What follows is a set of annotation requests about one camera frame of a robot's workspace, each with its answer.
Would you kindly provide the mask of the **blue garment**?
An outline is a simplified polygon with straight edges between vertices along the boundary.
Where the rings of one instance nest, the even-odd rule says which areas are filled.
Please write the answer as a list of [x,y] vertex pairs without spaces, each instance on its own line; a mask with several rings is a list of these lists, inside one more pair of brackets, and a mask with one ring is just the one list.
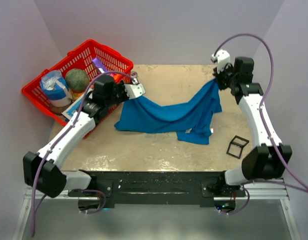
[[219,88],[212,79],[185,103],[161,106],[144,96],[128,100],[114,127],[148,134],[176,132],[179,141],[207,145],[213,115],[220,112]]

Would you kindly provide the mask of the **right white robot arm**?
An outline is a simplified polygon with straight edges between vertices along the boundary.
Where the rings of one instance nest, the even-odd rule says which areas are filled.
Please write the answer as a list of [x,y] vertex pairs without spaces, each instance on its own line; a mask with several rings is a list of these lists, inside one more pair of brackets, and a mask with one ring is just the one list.
[[234,186],[248,181],[280,178],[292,150],[276,134],[265,104],[261,101],[262,88],[252,81],[253,59],[236,57],[234,64],[231,64],[229,53],[221,49],[211,60],[216,64],[213,75],[219,89],[230,89],[246,117],[253,143],[252,151],[242,160],[241,166],[226,170],[217,183],[217,192],[226,197],[234,191]]

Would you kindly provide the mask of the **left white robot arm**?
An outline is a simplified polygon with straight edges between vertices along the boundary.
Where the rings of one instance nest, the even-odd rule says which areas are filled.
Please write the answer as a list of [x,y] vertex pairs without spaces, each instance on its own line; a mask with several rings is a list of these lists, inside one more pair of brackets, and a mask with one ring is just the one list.
[[97,184],[89,173],[82,170],[62,171],[61,168],[72,150],[105,118],[112,106],[144,93],[141,83],[116,83],[109,72],[94,78],[66,126],[43,148],[24,155],[24,179],[32,187],[32,198],[35,198],[36,191],[51,198],[65,190],[80,190],[86,196],[94,195]]

